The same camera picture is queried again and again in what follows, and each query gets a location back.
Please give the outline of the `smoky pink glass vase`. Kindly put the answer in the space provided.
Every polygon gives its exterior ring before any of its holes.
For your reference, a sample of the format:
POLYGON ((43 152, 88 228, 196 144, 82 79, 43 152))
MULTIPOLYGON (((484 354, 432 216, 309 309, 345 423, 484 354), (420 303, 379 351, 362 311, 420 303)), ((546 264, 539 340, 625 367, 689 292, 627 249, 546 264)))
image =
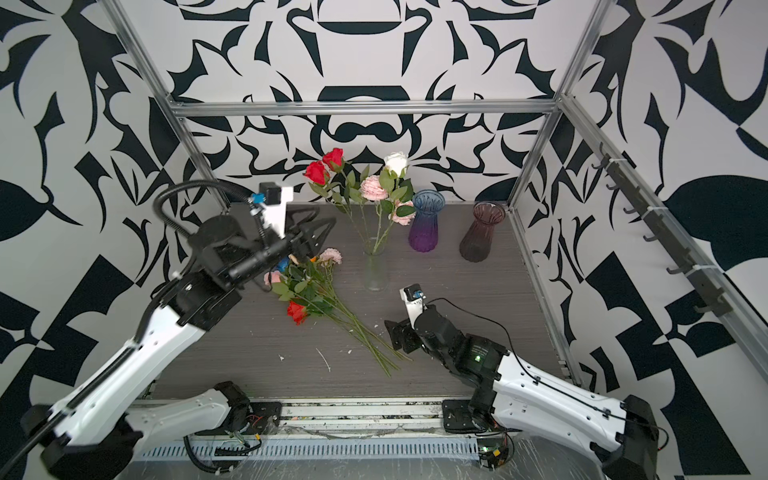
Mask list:
POLYGON ((473 222, 459 245, 460 255, 467 261, 484 261, 492 248, 495 227, 506 216, 505 209, 498 203, 482 201, 474 205, 473 222))

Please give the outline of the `purple blue glass vase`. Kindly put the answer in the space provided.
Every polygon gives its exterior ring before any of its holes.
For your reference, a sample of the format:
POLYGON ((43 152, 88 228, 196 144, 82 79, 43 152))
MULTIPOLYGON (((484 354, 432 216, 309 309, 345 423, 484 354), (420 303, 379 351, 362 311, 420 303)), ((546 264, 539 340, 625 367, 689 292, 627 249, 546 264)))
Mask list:
POLYGON ((445 207, 445 199, 436 190, 422 190, 414 195, 413 206, 415 216, 409 231, 409 245, 417 252, 427 253, 439 242, 438 215, 445 207))

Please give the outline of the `red rose stem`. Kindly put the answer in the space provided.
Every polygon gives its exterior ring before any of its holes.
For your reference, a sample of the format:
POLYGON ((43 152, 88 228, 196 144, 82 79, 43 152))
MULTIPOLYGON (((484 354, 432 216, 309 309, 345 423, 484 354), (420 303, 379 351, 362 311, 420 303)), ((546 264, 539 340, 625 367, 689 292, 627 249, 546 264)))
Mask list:
POLYGON ((349 219, 363 241, 364 249, 372 253, 375 241, 365 212, 370 201, 362 194, 357 171, 344 159, 344 150, 333 148, 320 160, 311 162, 304 177, 315 194, 349 219))

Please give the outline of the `white rose stem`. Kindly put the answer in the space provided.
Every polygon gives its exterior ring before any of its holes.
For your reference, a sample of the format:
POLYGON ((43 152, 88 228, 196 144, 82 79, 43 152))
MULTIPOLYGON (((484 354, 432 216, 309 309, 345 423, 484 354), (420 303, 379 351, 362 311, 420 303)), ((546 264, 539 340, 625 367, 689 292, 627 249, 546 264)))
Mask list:
POLYGON ((364 197, 374 204, 377 229, 372 252, 383 251, 391 229, 408 226, 415 217, 414 188, 407 178, 408 157, 394 152, 384 158, 384 166, 376 175, 366 180, 364 197))

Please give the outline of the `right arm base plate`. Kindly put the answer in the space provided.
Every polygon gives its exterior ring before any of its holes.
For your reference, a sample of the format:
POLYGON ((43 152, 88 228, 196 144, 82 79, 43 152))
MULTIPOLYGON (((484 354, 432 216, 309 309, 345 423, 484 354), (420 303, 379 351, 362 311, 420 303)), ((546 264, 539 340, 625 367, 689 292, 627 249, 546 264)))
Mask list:
POLYGON ((442 428, 450 434, 495 435, 518 433, 519 429, 499 426, 491 420, 483 420, 470 412, 470 401, 446 399, 441 402, 442 428))

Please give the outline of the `pink peony flower stem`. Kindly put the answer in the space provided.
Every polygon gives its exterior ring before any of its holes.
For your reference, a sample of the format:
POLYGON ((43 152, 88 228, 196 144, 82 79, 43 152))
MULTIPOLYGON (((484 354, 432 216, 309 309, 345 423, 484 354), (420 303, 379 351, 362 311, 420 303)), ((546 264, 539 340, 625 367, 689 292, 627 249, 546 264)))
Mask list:
POLYGON ((415 216, 412 182, 408 178, 371 175, 362 181, 361 198, 374 207, 376 229, 367 241, 366 250, 383 251, 394 226, 409 226, 415 216))

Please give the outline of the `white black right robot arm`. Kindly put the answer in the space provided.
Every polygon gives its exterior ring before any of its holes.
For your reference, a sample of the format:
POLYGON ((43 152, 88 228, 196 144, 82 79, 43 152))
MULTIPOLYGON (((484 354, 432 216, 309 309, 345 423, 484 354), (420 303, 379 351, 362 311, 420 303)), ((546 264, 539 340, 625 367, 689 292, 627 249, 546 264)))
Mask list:
POLYGON ((472 387, 468 410, 475 424, 578 451, 608 479, 656 478, 666 432, 647 401, 634 395, 619 400, 561 380, 508 347, 462 332, 433 305, 414 301, 406 308, 407 319, 385 324, 393 349, 420 349, 472 387))

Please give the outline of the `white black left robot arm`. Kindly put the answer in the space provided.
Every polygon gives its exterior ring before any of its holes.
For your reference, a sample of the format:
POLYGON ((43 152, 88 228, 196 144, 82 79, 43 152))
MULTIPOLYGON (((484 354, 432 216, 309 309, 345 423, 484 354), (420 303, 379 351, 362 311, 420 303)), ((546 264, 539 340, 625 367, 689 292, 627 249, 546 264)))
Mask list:
POLYGON ((243 286, 289 257, 318 255, 334 228, 318 209, 289 212, 284 232, 263 224, 260 213, 219 215, 188 238, 190 267, 150 301, 134 337, 71 394, 52 405, 34 405, 22 417, 26 441, 19 461, 37 445, 41 461, 58 479, 113 479, 144 451, 201 431, 236 433, 251 402, 233 382, 145 413, 133 401, 182 352, 216 326, 240 301, 243 286))

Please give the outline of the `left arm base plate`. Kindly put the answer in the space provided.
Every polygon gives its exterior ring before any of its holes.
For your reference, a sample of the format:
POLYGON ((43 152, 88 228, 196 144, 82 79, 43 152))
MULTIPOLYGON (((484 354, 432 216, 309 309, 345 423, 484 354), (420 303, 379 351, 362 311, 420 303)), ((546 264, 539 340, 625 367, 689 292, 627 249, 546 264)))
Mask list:
POLYGON ((281 425, 283 404, 279 401, 252 402, 246 415, 245 435, 269 435, 281 425))

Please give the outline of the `clear glass vase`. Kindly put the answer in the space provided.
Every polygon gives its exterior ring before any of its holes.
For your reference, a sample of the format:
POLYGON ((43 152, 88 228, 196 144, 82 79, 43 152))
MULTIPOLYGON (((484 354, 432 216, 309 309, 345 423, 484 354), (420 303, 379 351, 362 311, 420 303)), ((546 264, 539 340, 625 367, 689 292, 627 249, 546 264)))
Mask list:
POLYGON ((365 251, 364 286, 372 292, 384 290, 388 284, 387 261, 383 251, 365 251))

